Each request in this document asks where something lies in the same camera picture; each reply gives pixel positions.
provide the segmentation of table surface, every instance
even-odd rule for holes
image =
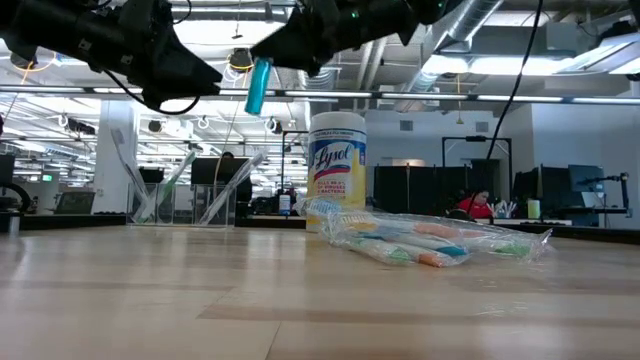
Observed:
[[[640,247],[391,267],[300,230],[0,236],[1,359],[640,359]]]

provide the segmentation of packaged toothbrushes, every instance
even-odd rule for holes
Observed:
[[[323,234],[332,245],[385,263],[402,262],[397,259],[406,254],[414,263],[446,267],[481,252],[534,261],[549,248],[551,235],[551,231],[536,235],[431,216],[368,212],[322,198],[304,199],[295,208],[321,218]],[[394,254],[391,260],[388,254]]]
[[[411,263],[411,257],[400,246],[382,240],[354,237],[346,239],[342,246],[389,265],[408,265]]]
[[[453,257],[439,251],[424,249],[419,246],[413,246],[403,243],[392,244],[409,254],[411,261],[433,267],[448,267],[458,265],[465,262],[468,258],[468,255]]]

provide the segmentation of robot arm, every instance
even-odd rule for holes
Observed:
[[[220,91],[222,75],[180,43],[167,0],[129,0],[114,8],[80,0],[1,2],[0,37],[27,63],[42,46],[96,72],[123,74],[155,110],[169,99]]]
[[[273,65],[318,74],[339,51],[397,33],[404,45],[462,0],[303,0],[287,24],[251,49]]]
[[[1,0],[0,37],[25,64],[39,46],[123,74],[142,88],[145,105],[217,95],[222,76],[175,34],[168,0]],[[462,0],[303,0],[288,23],[252,49],[275,66],[314,76],[336,52],[397,33],[406,45],[418,24],[431,24]]]

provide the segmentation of bottle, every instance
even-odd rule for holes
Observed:
[[[251,76],[251,86],[249,86],[249,94],[244,111],[251,115],[260,115],[262,104],[264,103],[264,95],[269,86],[269,75],[271,74],[271,60],[256,59],[253,67],[253,75]]]
[[[351,209],[364,209],[367,133],[364,118],[349,112],[314,116],[309,129],[307,197],[320,196]],[[322,219],[307,216],[307,231]]]

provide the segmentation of red shirt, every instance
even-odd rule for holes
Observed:
[[[468,211],[470,203],[471,203],[471,198],[462,200],[460,204],[458,204],[458,208],[464,211]],[[493,212],[491,211],[491,209],[487,204],[484,204],[484,205],[473,204],[473,206],[471,207],[471,211],[469,211],[469,215],[471,215],[471,217],[474,219],[486,219],[493,216]]]

